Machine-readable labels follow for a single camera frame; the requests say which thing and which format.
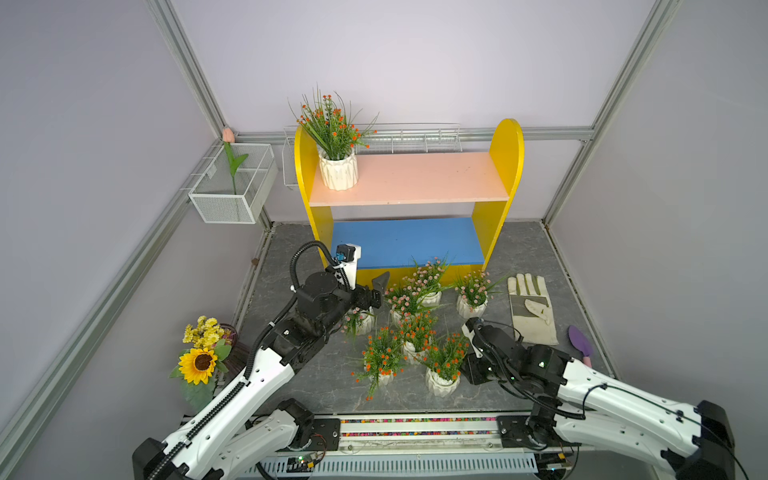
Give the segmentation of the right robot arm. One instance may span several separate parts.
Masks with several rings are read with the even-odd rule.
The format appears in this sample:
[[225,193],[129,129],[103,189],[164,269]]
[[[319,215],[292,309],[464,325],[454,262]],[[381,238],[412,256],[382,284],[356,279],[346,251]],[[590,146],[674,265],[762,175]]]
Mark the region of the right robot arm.
[[532,403],[527,416],[498,420],[504,447],[546,451],[587,445],[640,460],[676,479],[747,475],[721,406],[652,395],[550,346],[526,346],[478,317],[467,320],[462,332],[470,351],[460,371],[470,383],[495,381]]

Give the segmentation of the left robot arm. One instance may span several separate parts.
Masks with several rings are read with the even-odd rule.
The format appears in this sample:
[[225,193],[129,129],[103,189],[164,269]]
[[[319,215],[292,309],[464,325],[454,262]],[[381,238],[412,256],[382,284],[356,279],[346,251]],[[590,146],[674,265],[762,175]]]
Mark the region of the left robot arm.
[[307,446],[314,416],[296,400],[245,424],[328,343],[349,311],[381,306],[380,291],[356,282],[361,254],[354,244],[334,253],[317,240],[302,245],[289,264],[294,293],[255,340],[244,369],[165,440],[145,440],[132,456],[135,478],[236,479],[279,450]]

